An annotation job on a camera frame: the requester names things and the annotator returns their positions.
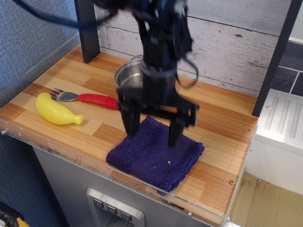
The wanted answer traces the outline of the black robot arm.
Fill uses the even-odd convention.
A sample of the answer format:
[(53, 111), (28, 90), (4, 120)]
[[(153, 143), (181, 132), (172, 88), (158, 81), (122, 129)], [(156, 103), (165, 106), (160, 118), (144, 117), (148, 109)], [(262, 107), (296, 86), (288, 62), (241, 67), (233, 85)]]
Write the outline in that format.
[(117, 89), (119, 109), (126, 133), (139, 130), (142, 113), (170, 120), (169, 146), (176, 147), (183, 129), (196, 123), (198, 105), (176, 91), (178, 61), (187, 60), (192, 38), (187, 25), (185, 0), (97, 0), (111, 15), (119, 10), (132, 13), (143, 45), (141, 87)]

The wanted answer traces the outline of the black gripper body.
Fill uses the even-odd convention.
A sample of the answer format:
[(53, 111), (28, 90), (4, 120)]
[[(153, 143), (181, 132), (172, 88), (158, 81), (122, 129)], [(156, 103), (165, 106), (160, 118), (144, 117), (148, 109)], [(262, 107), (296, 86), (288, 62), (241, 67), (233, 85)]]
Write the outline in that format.
[(180, 117), (185, 121), (185, 126), (196, 124), (199, 106), (176, 92), (176, 69), (165, 72), (141, 71), (142, 88), (118, 88), (120, 111), (134, 110), (172, 120)]

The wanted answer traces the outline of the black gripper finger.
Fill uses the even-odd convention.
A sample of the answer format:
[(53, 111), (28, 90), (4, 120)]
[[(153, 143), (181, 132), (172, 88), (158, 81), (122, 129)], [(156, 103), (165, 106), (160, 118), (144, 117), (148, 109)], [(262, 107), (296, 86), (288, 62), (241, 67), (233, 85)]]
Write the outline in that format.
[(170, 121), (169, 127), (169, 147), (174, 148), (178, 145), (185, 127), (185, 121), (182, 118), (176, 118)]
[(121, 116), (127, 135), (134, 137), (140, 127), (140, 113), (134, 110), (122, 110)]

